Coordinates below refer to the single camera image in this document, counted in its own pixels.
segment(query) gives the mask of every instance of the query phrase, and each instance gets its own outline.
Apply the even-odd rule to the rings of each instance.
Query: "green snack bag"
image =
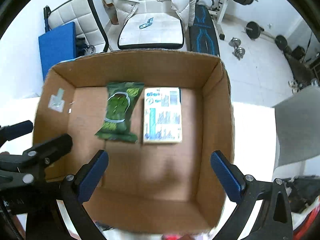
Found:
[[[137,135],[130,132],[131,115],[142,93],[144,83],[108,83],[108,106],[102,128],[96,133],[101,139],[136,142]]]

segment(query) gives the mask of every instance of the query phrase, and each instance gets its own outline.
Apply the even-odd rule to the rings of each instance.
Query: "blue board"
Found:
[[[70,22],[39,36],[39,49],[44,80],[53,65],[76,58],[76,24]]]

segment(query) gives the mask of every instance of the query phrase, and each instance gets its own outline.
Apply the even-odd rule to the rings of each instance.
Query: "white tile floor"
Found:
[[[293,79],[292,72],[274,41],[264,35],[253,41],[245,33],[244,26],[230,20],[224,19],[221,26],[225,40],[218,40],[220,57],[229,74],[232,101],[272,107],[290,97],[288,81]],[[107,33],[113,50],[118,50],[120,31],[120,25],[112,25]],[[228,44],[232,37],[239,38],[245,48],[240,61]],[[187,43],[188,37],[180,50],[187,50]]]

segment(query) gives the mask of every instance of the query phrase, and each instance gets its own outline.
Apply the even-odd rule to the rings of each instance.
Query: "metal screw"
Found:
[[[281,185],[281,184],[282,184],[282,179],[277,178],[277,179],[276,179],[276,183],[279,184],[279,185]]]
[[[47,165],[50,164],[50,159],[49,158],[44,158],[44,163],[47,164]]]
[[[33,177],[32,174],[26,174],[26,175],[23,176],[22,180],[23,180],[23,182],[24,182],[25,184],[30,184],[30,183],[33,182],[34,177]]]
[[[72,174],[69,174],[66,176],[66,180],[67,181],[72,181],[74,179],[75,176],[73,176]]]
[[[30,157],[33,157],[33,156],[35,156],[36,154],[37,154],[36,151],[30,151],[30,152],[28,152],[28,156],[30,156]]]
[[[253,181],[253,180],[254,180],[254,177],[253,177],[252,175],[246,175],[246,176],[245,176],[245,179],[246,179],[247,181]]]

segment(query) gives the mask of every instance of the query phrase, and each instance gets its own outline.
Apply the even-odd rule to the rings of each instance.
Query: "blue gripper pad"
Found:
[[[79,203],[89,201],[97,184],[99,183],[103,173],[109,164],[109,156],[105,151],[100,150],[100,156],[94,162],[92,167],[87,172],[86,176],[82,179],[78,186],[78,201]]]
[[[218,180],[222,184],[225,192],[227,193],[230,201],[237,204],[241,201],[241,186],[240,183],[233,176],[230,169],[222,160],[222,153],[220,151],[213,152],[210,157],[210,163],[213,171],[218,177]]]

